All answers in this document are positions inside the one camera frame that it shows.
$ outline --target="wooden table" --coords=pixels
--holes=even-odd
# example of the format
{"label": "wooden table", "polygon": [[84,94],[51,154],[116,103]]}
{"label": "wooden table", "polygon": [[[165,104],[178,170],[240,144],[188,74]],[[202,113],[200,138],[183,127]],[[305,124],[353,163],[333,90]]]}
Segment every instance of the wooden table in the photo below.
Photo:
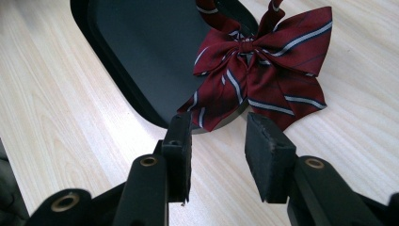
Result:
{"label": "wooden table", "polygon": [[[268,2],[243,3],[259,20]],[[281,8],[289,17],[323,6],[334,15],[319,77],[328,108],[285,134],[298,155],[326,159],[355,191],[387,203],[399,190],[399,3],[308,0]],[[261,203],[251,178],[246,117],[193,136],[190,203],[170,206],[170,225],[289,225],[286,205]],[[0,137],[29,213],[64,188],[97,196],[122,183],[165,132],[128,105],[68,0],[0,1]]]}

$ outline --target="striped ribbon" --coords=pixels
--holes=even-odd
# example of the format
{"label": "striped ribbon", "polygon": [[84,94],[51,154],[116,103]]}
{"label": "striped ribbon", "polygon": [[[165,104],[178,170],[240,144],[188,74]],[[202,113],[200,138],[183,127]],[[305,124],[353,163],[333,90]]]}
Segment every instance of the striped ribbon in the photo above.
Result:
{"label": "striped ribbon", "polygon": [[213,0],[196,0],[213,29],[199,48],[194,75],[207,76],[178,111],[208,131],[245,100],[281,130],[325,108],[318,76],[329,46],[332,13],[319,8],[280,21],[282,0],[271,1],[258,33],[244,37],[240,24],[220,13]]}

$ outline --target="light wood surface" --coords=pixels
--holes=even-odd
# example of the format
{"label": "light wood surface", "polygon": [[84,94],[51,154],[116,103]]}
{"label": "light wood surface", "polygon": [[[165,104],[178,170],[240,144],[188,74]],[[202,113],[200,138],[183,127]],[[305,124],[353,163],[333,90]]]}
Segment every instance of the light wood surface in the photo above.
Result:
{"label": "light wood surface", "polygon": [[[243,0],[259,20],[268,1]],[[284,1],[286,18],[332,6],[319,82],[328,108],[289,127],[298,155],[326,159],[357,192],[399,191],[399,3]],[[244,113],[193,136],[190,203],[170,225],[289,225],[286,205],[261,203],[244,155]],[[165,130],[126,102],[76,26],[68,0],[0,1],[0,137],[33,213],[68,187],[97,196],[126,180]]]}

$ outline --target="mounting hole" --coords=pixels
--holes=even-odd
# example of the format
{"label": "mounting hole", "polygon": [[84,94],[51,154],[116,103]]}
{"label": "mounting hole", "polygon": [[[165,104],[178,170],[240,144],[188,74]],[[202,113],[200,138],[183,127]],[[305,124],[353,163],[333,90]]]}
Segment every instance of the mounting hole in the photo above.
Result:
{"label": "mounting hole", "polygon": [[305,163],[315,169],[322,169],[324,167],[324,163],[315,158],[308,158],[305,160]]}
{"label": "mounting hole", "polygon": [[154,157],[146,157],[140,160],[140,164],[143,167],[152,167],[158,162],[158,160]]}
{"label": "mounting hole", "polygon": [[54,201],[51,205],[51,210],[58,213],[67,211],[79,203],[79,200],[79,195],[71,192],[70,194],[60,197]]}

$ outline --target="black plastic tray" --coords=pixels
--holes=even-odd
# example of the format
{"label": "black plastic tray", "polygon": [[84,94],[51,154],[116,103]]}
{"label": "black plastic tray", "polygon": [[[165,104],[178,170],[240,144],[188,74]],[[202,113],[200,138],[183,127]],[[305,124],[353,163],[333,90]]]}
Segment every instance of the black plastic tray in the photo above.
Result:
{"label": "black plastic tray", "polygon": [[[220,11],[245,28],[256,21],[237,0],[219,0]],[[194,0],[71,0],[72,15],[132,107],[167,128],[176,110],[204,78],[192,75],[210,27]]]}

